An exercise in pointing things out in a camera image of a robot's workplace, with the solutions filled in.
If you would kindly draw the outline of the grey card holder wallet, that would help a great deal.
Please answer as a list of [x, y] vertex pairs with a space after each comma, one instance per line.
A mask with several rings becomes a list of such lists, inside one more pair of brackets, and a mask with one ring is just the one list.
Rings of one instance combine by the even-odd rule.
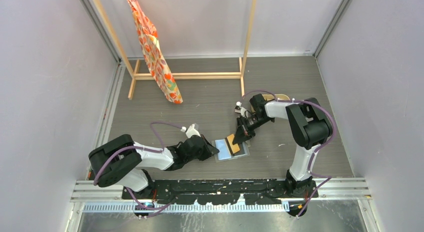
[[249, 146], [246, 142], [239, 144], [239, 151], [237, 152], [230, 148], [228, 139], [214, 140], [212, 145], [218, 149], [218, 153], [214, 156], [216, 162], [235, 160], [250, 155]]

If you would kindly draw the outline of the gold card black stripe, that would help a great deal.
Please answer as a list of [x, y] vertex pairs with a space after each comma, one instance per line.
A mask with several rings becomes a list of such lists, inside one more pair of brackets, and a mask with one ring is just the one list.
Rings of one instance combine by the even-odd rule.
[[238, 152], [240, 150], [239, 148], [239, 144], [237, 144], [235, 142], [235, 135], [234, 134], [230, 134], [227, 137], [225, 137], [225, 143], [227, 146], [227, 149], [230, 153], [230, 155], [234, 155], [236, 152]]

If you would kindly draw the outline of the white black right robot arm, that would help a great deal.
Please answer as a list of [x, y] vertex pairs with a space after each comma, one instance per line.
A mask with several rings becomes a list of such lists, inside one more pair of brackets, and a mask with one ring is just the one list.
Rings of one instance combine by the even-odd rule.
[[250, 100], [251, 109], [237, 102], [236, 132], [232, 144], [241, 144], [253, 138], [255, 130], [276, 118], [286, 119], [296, 142], [293, 163], [286, 172], [283, 189], [290, 197], [308, 195], [313, 188], [312, 168], [319, 150], [334, 135], [335, 122], [328, 111], [314, 98], [305, 100], [282, 99], [272, 95], [266, 99], [256, 94]]

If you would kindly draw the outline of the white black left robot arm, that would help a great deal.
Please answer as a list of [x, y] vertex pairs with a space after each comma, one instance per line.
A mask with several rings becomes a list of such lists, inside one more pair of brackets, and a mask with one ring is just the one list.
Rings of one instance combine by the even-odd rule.
[[123, 134], [91, 151], [88, 159], [95, 175], [95, 186], [121, 185], [141, 199], [148, 199], [154, 185], [147, 168], [175, 171], [193, 160], [204, 161], [218, 152], [203, 135], [193, 135], [173, 146], [155, 148]]

